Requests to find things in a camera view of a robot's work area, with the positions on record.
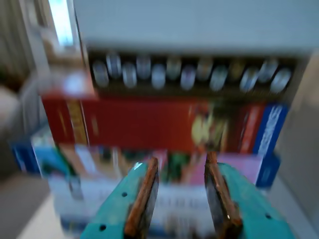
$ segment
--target gripper screw hole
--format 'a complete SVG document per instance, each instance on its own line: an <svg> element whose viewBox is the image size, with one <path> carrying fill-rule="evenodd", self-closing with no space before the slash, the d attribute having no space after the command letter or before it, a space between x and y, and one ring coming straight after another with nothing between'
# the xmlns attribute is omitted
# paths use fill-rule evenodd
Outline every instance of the gripper screw hole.
<svg viewBox="0 0 319 239"><path fill-rule="evenodd" d="M271 219L272 218L268 213L266 213L265 216L266 216L267 219Z"/></svg>
<svg viewBox="0 0 319 239"><path fill-rule="evenodd" d="M100 225L100 232L104 231L106 229L106 225Z"/></svg>

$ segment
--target white surface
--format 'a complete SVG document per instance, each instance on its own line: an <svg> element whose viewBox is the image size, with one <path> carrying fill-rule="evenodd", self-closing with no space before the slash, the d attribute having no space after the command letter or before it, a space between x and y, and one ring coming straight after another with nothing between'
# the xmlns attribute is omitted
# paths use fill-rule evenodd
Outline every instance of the white surface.
<svg viewBox="0 0 319 239"><path fill-rule="evenodd" d="M270 202L286 218L296 235L303 239L317 239L313 228L280 178L276 178L268 194ZM18 239L66 239L53 209L49 196L40 206Z"/></svg>
<svg viewBox="0 0 319 239"><path fill-rule="evenodd" d="M319 55L314 54L277 141L279 174L319 234Z"/></svg>
<svg viewBox="0 0 319 239"><path fill-rule="evenodd" d="M75 0L83 42L141 50L295 53L319 47L317 0Z"/></svg>

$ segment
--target red box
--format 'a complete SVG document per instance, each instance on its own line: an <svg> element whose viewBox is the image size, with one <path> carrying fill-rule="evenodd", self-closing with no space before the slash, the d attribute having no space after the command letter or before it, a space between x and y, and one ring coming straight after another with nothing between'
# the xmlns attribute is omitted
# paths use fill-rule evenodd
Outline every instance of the red box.
<svg viewBox="0 0 319 239"><path fill-rule="evenodd" d="M168 151L252 152L263 104L156 97L99 97L86 73L42 94L57 143Z"/></svg>

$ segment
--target blue box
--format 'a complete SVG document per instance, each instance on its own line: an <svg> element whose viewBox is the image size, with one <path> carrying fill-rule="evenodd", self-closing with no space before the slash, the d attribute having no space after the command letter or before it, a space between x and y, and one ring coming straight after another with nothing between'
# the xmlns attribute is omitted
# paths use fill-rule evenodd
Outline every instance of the blue box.
<svg viewBox="0 0 319 239"><path fill-rule="evenodd" d="M16 163L22 172L40 175L40 169L33 151L31 137L35 133L41 131L47 125L48 122L45 121L41 123L38 127L36 127L35 130L25 135L22 139L18 141L8 142L9 147L11 148L12 153L15 156Z"/></svg>
<svg viewBox="0 0 319 239"><path fill-rule="evenodd" d="M289 108L285 105L270 104L265 107L253 153L263 157L272 157L288 111Z"/></svg>
<svg viewBox="0 0 319 239"><path fill-rule="evenodd" d="M275 153L266 156L259 170L256 187L270 188L274 183L280 163L280 158Z"/></svg>

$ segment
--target wall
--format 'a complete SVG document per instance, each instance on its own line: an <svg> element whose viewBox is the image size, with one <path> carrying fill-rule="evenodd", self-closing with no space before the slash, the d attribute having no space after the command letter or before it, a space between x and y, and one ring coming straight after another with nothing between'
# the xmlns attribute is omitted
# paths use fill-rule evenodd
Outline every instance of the wall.
<svg viewBox="0 0 319 239"><path fill-rule="evenodd" d="M303 76L280 134L279 174L319 234L319 56L314 55Z"/></svg>
<svg viewBox="0 0 319 239"><path fill-rule="evenodd" d="M34 62L18 0L0 1L0 67L26 76Z"/></svg>

